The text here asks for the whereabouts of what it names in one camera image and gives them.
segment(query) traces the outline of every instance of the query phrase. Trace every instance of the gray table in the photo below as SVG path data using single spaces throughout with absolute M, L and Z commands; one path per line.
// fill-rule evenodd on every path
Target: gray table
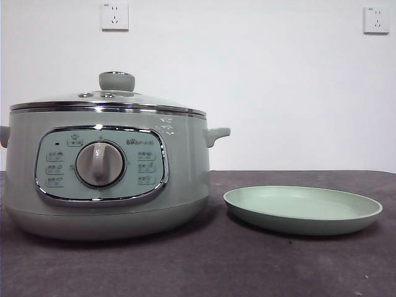
M 26 234 L 2 207 L 1 296 L 396 296 L 396 174 L 213 171 L 211 181 L 209 205 L 188 224 L 119 241 Z M 224 192 L 274 184 L 354 192 L 384 211 L 333 237 L 265 231 L 227 211 Z

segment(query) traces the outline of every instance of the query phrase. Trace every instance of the dial knob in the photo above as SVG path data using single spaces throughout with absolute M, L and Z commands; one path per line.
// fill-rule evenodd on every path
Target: dial knob
M 120 177 L 124 160 L 114 145 L 94 142 L 80 151 L 75 165 L 79 176 L 87 184 L 105 187 Z

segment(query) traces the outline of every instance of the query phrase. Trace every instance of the plate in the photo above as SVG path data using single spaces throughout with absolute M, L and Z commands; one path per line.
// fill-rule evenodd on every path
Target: plate
M 243 187 L 224 194 L 238 218 L 273 231 L 340 235 L 372 224 L 382 205 L 365 196 L 315 187 Z

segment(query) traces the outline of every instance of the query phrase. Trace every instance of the lid handle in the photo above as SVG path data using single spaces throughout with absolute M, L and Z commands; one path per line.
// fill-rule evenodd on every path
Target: lid handle
M 103 72 L 99 74 L 99 86 L 102 90 L 133 92 L 135 77 L 121 71 Z

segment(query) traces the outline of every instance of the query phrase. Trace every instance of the wall socket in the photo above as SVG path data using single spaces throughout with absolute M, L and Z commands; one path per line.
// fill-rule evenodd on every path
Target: wall socket
M 128 31 L 129 7 L 127 3 L 104 3 L 101 7 L 101 29 Z
M 389 33 L 389 9 L 387 7 L 364 8 L 364 33 Z

